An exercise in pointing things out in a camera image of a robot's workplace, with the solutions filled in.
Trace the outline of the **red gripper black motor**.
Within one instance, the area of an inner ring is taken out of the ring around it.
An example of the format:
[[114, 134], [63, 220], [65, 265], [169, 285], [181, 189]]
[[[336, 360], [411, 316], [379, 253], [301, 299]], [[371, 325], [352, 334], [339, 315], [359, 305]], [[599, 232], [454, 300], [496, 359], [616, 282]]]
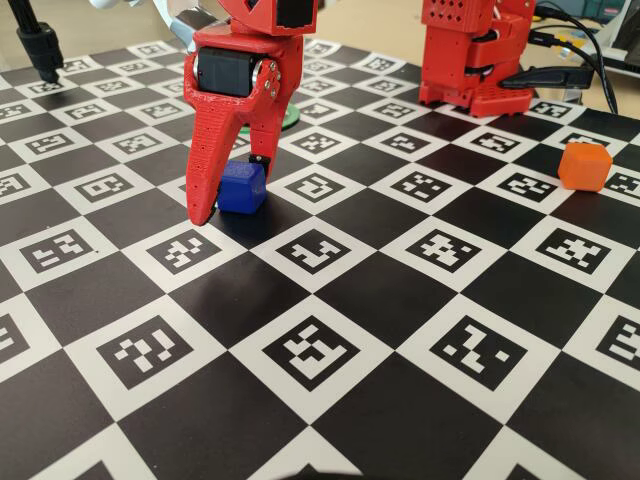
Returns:
[[282, 130], [300, 119], [291, 99], [301, 79], [304, 36], [295, 29], [270, 35], [231, 20], [207, 26], [193, 39], [195, 52], [184, 64], [184, 97], [195, 109], [186, 199], [189, 220], [204, 224], [245, 124], [249, 161], [262, 166], [269, 179]]

